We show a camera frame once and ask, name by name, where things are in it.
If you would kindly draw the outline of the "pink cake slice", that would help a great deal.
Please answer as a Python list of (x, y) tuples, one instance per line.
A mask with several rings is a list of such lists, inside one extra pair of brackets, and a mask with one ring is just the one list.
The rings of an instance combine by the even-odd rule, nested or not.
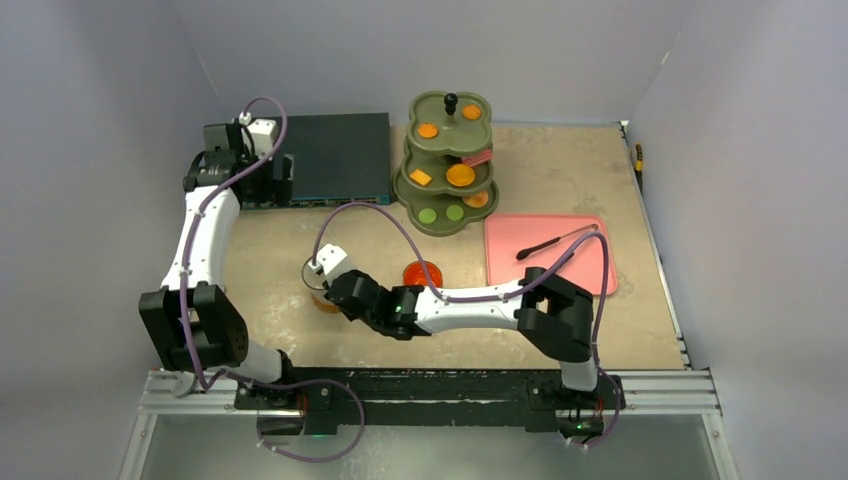
[(490, 162), (492, 157), (493, 157), (493, 151), (491, 149), (486, 149), (486, 150), (484, 150), (480, 153), (477, 153), (477, 154), (474, 154), (474, 155), (471, 155), (471, 156), (467, 156), (467, 157), (463, 157), (461, 159), (461, 163), (464, 164), (464, 165), (467, 165), (471, 168), (474, 168), (476, 166)]

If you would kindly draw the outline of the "orange bun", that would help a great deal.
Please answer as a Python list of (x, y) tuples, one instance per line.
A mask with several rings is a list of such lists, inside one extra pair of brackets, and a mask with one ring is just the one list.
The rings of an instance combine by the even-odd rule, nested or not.
[(490, 196), (487, 191), (481, 191), (479, 193), (463, 197), (462, 200), (469, 208), (482, 209), (488, 205)]

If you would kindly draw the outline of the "pink serving tray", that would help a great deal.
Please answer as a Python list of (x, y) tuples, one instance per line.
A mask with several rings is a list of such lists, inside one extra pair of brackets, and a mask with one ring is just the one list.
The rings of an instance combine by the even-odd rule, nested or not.
[[(521, 278), (527, 267), (550, 267), (580, 235), (594, 225), (607, 233), (597, 215), (496, 213), (484, 221), (487, 283)], [(595, 238), (582, 243), (558, 275), (600, 294), (602, 247)]]

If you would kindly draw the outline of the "white ribbed cup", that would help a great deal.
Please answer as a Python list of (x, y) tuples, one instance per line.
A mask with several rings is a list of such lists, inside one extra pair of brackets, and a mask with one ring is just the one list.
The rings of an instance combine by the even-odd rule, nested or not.
[(307, 258), (301, 268), (301, 280), (307, 288), (313, 291), (327, 289), (323, 267), (314, 259)]

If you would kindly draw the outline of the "orange egg tart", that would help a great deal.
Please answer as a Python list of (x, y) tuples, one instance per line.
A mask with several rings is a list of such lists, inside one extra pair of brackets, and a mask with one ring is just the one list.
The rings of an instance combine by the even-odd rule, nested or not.
[(464, 188), (475, 181), (476, 174), (472, 167), (463, 163), (457, 163), (448, 168), (445, 177), (450, 185)]

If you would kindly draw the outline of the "square yellow cracker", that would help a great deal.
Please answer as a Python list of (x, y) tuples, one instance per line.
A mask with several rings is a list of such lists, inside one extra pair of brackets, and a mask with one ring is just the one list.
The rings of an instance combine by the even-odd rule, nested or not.
[(415, 169), (408, 174), (410, 180), (415, 184), (426, 187), (432, 182), (432, 177), (421, 169)]

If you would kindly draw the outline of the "green macaron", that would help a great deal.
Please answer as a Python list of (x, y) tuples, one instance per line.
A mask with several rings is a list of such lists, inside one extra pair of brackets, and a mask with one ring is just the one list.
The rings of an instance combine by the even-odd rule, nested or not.
[(438, 219), (438, 213), (432, 208), (423, 208), (418, 212), (418, 220), (424, 225), (434, 223)]
[(445, 210), (445, 216), (448, 220), (458, 222), (464, 218), (465, 210), (463, 207), (454, 204), (450, 205)]

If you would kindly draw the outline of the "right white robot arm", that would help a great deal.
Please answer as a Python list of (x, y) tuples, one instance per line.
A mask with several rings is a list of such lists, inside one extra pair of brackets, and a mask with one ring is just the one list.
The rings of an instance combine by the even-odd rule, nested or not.
[(523, 278), (490, 288), (432, 292), (422, 285), (387, 289), (352, 270), (331, 282), (324, 297), (349, 320), (397, 340), (458, 329), (517, 331), (559, 362), (564, 399), (584, 407), (601, 391), (592, 348), (593, 295), (557, 275), (535, 284), (543, 273), (529, 267)]

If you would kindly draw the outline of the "orange translucent cup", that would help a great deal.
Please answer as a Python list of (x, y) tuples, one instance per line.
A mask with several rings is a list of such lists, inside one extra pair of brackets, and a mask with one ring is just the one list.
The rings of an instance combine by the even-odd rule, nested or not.
[(432, 284), (436, 288), (442, 288), (443, 281), (441, 270), (429, 261), (412, 262), (406, 266), (402, 274), (402, 282), (405, 286)]

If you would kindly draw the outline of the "woven coaster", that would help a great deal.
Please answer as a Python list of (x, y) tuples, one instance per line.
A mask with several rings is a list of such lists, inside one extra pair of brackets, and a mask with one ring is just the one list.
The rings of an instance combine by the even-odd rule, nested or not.
[(340, 309), (338, 306), (323, 298), (320, 295), (312, 295), (311, 300), (316, 309), (328, 314), (338, 314)]

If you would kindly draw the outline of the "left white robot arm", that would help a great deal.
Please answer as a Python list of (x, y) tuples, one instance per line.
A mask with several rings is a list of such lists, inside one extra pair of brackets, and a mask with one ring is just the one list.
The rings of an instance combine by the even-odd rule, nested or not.
[(185, 217), (178, 247), (160, 287), (141, 295), (138, 310), (163, 367), (200, 376), (222, 372), (260, 383), (272, 408), (297, 399), (291, 362), (250, 340), (245, 320), (226, 296), (225, 257), (246, 201), (270, 194), (274, 154), (286, 133), (281, 117), (242, 113), (204, 127), (203, 151), (183, 179)]

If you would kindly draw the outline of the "orange cookie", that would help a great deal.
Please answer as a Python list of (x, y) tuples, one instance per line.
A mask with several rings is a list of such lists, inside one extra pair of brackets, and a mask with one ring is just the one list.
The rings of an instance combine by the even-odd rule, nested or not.
[(461, 114), (466, 120), (474, 121), (481, 118), (483, 111), (476, 104), (466, 104), (462, 107)]
[(417, 127), (417, 134), (422, 139), (433, 139), (439, 134), (439, 127), (432, 123), (421, 123)]

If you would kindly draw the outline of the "green three-tier stand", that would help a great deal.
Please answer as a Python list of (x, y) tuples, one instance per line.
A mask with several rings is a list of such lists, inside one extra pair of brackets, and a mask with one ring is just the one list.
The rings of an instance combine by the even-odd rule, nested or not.
[[(461, 109), (466, 104), (478, 105), (483, 114), (480, 119), (466, 120)], [(433, 139), (422, 139), (417, 134), (421, 123), (439, 127)], [(490, 162), (474, 167), (475, 181), (464, 188), (448, 183), (445, 173), (449, 167), (461, 163), (463, 157), (493, 151), (491, 106), (481, 95), (472, 92), (427, 91), (416, 96), (408, 108), (408, 125), (403, 143), (403, 158), (393, 178), (397, 201), (406, 209), (412, 224), (420, 232), (446, 237), (461, 231), (470, 223), (481, 222), (495, 212), (499, 202), (499, 189), (494, 180), (494, 165)], [(432, 182), (422, 187), (409, 179), (408, 174), (421, 169), (432, 177)], [(482, 209), (466, 206), (463, 197), (487, 191), (489, 203)], [(453, 222), (445, 216), (448, 206), (457, 204), (464, 208), (464, 218)], [(418, 212), (432, 208), (438, 219), (429, 225), (418, 220)]]

